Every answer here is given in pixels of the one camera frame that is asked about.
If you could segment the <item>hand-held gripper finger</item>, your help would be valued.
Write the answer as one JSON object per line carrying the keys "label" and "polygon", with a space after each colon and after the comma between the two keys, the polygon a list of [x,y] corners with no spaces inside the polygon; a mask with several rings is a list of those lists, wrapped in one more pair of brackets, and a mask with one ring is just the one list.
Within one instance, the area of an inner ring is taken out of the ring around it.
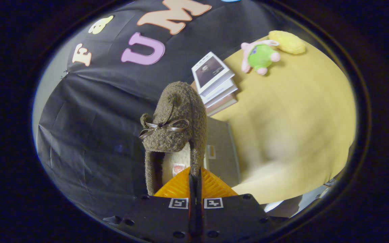
{"label": "hand-held gripper finger", "polygon": [[288,220],[268,214],[253,195],[238,195],[210,171],[201,168],[200,175],[203,243],[267,242]]}
{"label": "hand-held gripper finger", "polygon": [[155,195],[134,197],[127,211],[103,221],[137,243],[189,243],[196,233],[195,185],[185,168]]}

